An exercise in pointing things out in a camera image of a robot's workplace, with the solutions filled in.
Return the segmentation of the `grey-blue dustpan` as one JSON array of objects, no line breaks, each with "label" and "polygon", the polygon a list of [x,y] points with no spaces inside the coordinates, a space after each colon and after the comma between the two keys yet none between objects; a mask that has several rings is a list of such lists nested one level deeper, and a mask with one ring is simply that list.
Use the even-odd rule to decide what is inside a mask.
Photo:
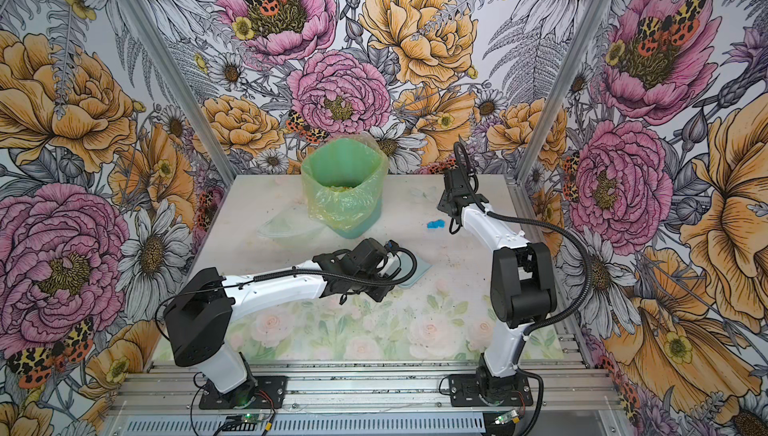
[{"label": "grey-blue dustpan", "polygon": [[390,258],[385,275],[389,279],[399,280],[413,272],[413,275],[407,281],[399,284],[400,288],[406,289],[413,287],[431,267],[430,263],[418,256],[412,259],[405,253],[399,252],[396,256]]}]

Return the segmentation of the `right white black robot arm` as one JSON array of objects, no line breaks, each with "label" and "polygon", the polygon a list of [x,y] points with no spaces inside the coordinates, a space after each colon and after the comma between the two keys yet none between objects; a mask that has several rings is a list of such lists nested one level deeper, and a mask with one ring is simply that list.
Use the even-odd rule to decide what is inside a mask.
[{"label": "right white black robot arm", "polygon": [[468,231],[491,254],[489,297],[496,317],[490,345],[479,359],[475,379],[451,376],[455,406],[529,405],[533,402],[520,360],[530,328],[557,308],[551,254],[529,241],[492,211],[459,169],[444,173],[438,210]]}]

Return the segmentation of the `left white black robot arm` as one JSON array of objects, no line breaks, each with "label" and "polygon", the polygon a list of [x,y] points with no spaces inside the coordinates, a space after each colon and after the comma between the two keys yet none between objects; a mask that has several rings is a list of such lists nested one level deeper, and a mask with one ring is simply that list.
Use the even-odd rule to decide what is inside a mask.
[{"label": "left white black robot arm", "polygon": [[245,358],[226,341],[231,323],[283,304],[365,294],[380,302],[412,274],[399,267],[403,248],[368,238],[352,250],[338,250],[272,272],[223,276],[199,271],[181,292],[160,307],[173,359],[192,367],[206,383],[203,410],[278,408],[285,380],[257,379]]}]

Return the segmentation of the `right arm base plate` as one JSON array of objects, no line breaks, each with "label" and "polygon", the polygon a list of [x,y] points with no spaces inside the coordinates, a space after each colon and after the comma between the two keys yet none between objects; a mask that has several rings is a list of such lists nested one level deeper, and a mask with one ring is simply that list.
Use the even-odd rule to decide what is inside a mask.
[{"label": "right arm base plate", "polygon": [[499,378],[478,374],[448,376],[448,395],[453,407],[531,407],[534,404],[528,379],[520,374]]}]

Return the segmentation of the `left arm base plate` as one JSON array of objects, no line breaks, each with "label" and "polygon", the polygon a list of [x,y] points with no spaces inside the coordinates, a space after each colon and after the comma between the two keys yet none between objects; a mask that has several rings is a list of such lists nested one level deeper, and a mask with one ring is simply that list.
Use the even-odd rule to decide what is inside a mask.
[{"label": "left arm base plate", "polygon": [[250,377],[228,393],[218,391],[211,382],[204,386],[201,410],[280,409],[286,395],[285,376]]}]

